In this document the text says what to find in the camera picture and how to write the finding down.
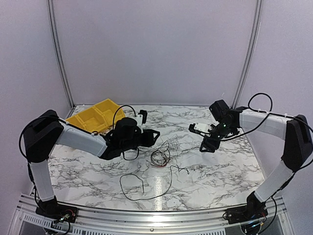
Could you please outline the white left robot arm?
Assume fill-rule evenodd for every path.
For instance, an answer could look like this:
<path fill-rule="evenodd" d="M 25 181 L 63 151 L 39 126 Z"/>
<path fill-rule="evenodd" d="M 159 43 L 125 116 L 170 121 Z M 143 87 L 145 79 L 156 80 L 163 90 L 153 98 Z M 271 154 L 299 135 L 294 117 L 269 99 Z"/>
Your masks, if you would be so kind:
<path fill-rule="evenodd" d="M 54 110 L 48 110 L 28 123 L 19 137 L 21 154 L 26 158 L 31 182 L 34 184 L 38 207 L 50 217 L 62 213 L 54 194 L 48 159 L 56 145 L 64 145 L 90 153 L 109 161 L 120 157 L 128 150 L 138 151 L 140 147 L 152 147 L 160 132 L 145 129 L 147 112 L 141 110 L 135 117 L 114 120 L 112 129 L 106 134 L 95 134 L 76 127 L 58 117 Z"/>

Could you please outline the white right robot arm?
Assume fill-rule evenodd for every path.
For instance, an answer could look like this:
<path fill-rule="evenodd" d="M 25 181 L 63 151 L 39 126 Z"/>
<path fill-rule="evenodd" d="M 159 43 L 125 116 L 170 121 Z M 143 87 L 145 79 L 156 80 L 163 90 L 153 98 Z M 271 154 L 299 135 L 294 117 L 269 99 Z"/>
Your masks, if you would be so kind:
<path fill-rule="evenodd" d="M 300 170 L 313 153 L 313 127 L 305 115 L 278 114 L 249 107 L 229 108 L 222 100 L 210 106 L 216 123 L 194 123 L 190 131 L 203 136 L 201 152 L 214 153 L 222 142 L 242 136 L 264 135 L 270 142 L 253 143 L 252 148 L 262 148 L 257 157 L 262 166 L 272 165 L 272 171 L 258 186 L 243 207 L 242 215 L 253 219 L 261 212 L 261 204 L 281 191 Z"/>

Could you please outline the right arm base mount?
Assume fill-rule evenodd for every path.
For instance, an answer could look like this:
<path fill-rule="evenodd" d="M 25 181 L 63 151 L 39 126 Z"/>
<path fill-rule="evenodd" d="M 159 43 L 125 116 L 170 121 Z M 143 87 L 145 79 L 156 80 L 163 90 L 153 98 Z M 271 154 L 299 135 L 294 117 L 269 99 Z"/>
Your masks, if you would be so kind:
<path fill-rule="evenodd" d="M 252 192 L 246 199 L 246 205 L 226 209 L 223 219 L 227 220 L 229 224 L 235 224 L 266 217 L 267 215 L 266 202 L 260 201 L 255 196 L 255 192 Z"/>

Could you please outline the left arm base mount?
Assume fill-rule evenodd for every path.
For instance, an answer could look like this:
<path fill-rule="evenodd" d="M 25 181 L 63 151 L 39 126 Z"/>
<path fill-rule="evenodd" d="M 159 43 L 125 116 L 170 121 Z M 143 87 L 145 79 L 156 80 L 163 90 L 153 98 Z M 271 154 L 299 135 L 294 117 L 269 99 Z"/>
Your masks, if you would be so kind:
<path fill-rule="evenodd" d="M 57 222 L 67 221 L 74 223 L 77 213 L 77 207 L 60 204 L 56 197 L 48 201 L 39 199 L 37 202 L 36 214 L 54 219 Z"/>

